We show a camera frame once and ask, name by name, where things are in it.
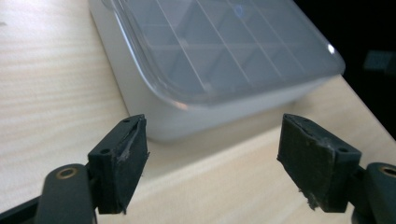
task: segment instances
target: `container lid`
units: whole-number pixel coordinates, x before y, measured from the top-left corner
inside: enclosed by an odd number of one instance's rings
[[[161,98],[217,105],[343,74],[291,0],[113,2],[142,78]]]

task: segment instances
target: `wood grain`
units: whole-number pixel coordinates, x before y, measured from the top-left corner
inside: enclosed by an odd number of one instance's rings
[[[0,212],[128,116],[86,1],[0,1]],[[312,119],[373,161],[396,144],[341,77],[298,101],[151,152],[126,216],[99,223],[350,223],[309,209],[276,160],[283,113]]]

